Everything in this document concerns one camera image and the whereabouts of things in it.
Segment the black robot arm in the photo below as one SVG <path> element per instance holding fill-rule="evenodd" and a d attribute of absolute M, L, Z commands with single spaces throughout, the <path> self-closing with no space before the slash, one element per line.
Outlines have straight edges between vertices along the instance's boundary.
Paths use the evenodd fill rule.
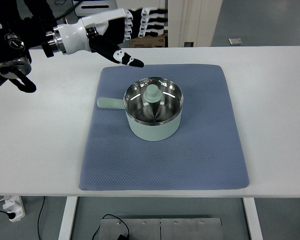
<path fill-rule="evenodd" d="M 22 19 L 15 0 L 0 0 L 0 87 L 10 81 L 20 91 L 34 93 L 36 85 L 27 78 L 31 71 L 29 49 L 47 45 L 46 33 L 57 26 L 45 0 L 26 0 L 32 17 Z"/>

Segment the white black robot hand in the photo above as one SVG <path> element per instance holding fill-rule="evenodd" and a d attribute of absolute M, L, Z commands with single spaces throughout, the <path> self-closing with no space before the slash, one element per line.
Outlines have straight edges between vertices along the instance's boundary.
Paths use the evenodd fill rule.
<path fill-rule="evenodd" d="M 59 24 L 54 29 L 56 49 L 64 55 L 78 51 L 98 53 L 113 63 L 142 68 L 144 63 L 119 45 L 163 35 L 167 14 L 167 9 L 158 7 L 117 8 L 82 17 L 73 24 Z"/>

